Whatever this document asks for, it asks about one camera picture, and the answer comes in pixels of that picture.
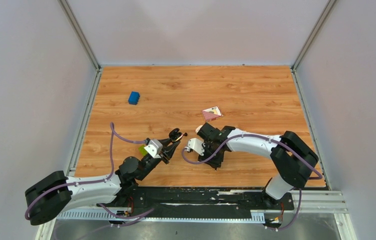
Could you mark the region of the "white earbud charging case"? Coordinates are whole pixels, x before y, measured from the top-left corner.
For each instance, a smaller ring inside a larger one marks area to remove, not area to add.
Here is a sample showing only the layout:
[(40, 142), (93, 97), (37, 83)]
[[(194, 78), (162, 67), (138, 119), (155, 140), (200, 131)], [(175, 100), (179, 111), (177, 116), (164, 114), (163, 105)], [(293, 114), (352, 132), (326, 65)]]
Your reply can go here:
[(199, 125), (199, 126), (196, 128), (195, 132), (198, 133), (202, 127), (203, 127), (203, 125)]

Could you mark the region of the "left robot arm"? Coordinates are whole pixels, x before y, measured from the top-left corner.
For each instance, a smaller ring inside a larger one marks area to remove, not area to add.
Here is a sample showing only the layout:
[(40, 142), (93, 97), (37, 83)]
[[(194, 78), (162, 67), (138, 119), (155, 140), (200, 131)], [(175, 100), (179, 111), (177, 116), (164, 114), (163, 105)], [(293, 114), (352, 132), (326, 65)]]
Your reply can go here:
[(129, 156), (108, 175), (66, 176), (55, 171), (25, 191), (25, 219), (33, 226), (51, 221), (62, 212), (96, 204), (124, 206), (129, 194), (161, 162), (168, 164), (181, 142), (177, 139), (150, 139), (141, 159)]

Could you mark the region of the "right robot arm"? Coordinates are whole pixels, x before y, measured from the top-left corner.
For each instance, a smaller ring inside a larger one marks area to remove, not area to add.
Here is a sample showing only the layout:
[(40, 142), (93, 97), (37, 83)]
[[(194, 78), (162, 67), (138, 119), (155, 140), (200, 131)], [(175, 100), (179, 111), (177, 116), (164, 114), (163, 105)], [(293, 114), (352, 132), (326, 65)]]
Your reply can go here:
[(226, 152), (251, 153), (272, 160), (277, 174), (261, 195), (262, 204), (268, 209), (279, 205), (288, 191), (304, 188), (313, 179), (312, 173), (316, 174), (316, 180), (323, 177), (315, 168), (319, 161), (317, 154), (292, 131), (262, 135), (234, 126), (218, 129), (205, 123), (195, 132), (198, 138), (189, 140), (187, 150), (198, 153), (198, 164), (207, 164), (216, 170), (221, 167)]

